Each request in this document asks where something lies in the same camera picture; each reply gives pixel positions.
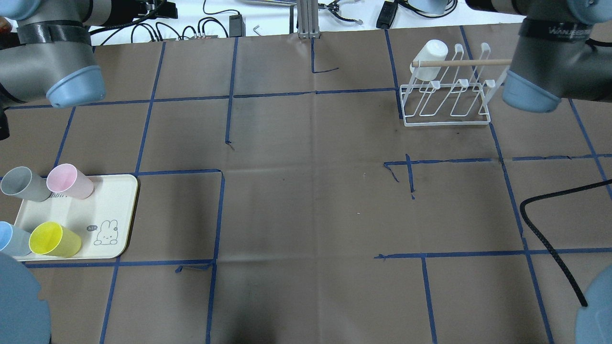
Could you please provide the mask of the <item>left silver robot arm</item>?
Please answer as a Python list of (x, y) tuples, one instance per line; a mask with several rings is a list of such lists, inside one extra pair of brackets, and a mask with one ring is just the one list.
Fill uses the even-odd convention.
[(1, 110), (44, 98), (55, 108), (103, 100), (89, 27), (130, 24), (146, 9), (144, 0), (3, 0), (18, 43), (0, 53)]

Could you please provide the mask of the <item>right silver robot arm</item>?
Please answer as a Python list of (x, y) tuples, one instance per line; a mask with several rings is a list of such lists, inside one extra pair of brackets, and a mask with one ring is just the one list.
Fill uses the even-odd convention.
[(503, 101), (516, 109), (549, 113), (572, 98), (610, 102), (611, 44), (591, 39), (609, 22), (609, 0), (468, 0), (475, 11), (523, 15), (507, 71)]

